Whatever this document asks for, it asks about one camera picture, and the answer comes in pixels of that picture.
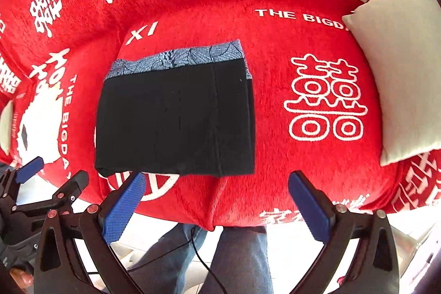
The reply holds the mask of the person left hand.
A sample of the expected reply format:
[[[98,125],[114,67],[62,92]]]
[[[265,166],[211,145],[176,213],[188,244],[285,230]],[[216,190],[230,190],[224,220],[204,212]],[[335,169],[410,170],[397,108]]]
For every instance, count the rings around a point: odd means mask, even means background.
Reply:
[[[21,269],[12,268],[10,270],[10,275],[23,291],[34,284],[34,277]]]

